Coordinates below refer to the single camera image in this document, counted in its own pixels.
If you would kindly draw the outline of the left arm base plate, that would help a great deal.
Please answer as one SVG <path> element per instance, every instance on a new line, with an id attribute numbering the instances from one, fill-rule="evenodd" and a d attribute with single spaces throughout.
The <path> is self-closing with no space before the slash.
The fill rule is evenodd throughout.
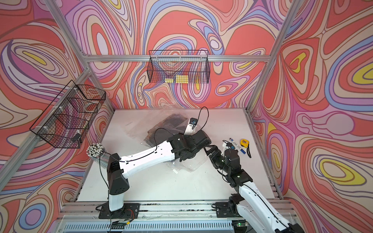
<path id="1" fill-rule="evenodd" d="M 109 204 L 106 202 L 97 206 L 95 210 L 99 212 L 99 219 L 133 220 L 138 218 L 139 208 L 139 203 L 124 203 L 121 209 L 111 212 Z"/>

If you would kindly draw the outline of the clear plastic vacuum bag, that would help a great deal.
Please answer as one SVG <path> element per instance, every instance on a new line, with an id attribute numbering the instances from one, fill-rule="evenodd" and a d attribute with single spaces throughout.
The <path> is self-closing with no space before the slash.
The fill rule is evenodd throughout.
<path id="1" fill-rule="evenodd" d="M 210 137 L 198 126 L 201 116 L 171 114 L 153 127 L 151 117 L 140 119 L 126 132 L 130 150 L 120 159 L 125 178 L 164 162 L 193 159 L 211 144 Z"/>

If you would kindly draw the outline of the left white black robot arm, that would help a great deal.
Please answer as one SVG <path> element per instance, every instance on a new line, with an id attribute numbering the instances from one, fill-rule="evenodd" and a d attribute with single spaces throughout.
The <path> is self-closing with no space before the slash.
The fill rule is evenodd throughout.
<path id="1" fill-rule="evenodd" d="M 193 135 L 173 135 L 153 148 L 129 156 L 111 154 L 107 165 L 110 212 L 123 208 L 124 193 L 130 188 L 129 177 L 163 162 L 194 158 L 210 144 L 209 136 L 200 130 Z"/>

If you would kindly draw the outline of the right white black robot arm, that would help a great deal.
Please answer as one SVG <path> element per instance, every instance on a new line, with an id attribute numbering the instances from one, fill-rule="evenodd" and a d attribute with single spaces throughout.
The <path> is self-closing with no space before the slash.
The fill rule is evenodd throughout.
<path id="1" fill-rule="evenodd" d="M 283 217 L 260 193 L 250 175 L 241 167 L 236 149 L 217 146 L 205 149 L 213 167 L 236 190 L 227 203 L 230 213 L 243 217 L 257 233 L 303 233 L 303 228 Z"/>

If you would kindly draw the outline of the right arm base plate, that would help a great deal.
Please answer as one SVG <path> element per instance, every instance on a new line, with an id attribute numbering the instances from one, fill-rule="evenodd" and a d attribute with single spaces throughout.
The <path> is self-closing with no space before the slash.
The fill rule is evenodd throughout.
<path id="1" fill-rule="evenodd" d="M 212 208 L 215 210 L 217 218 L 242 217 L 238 213 L 237 205 L 231 201 L 216 202 L 212 204 Z"/>

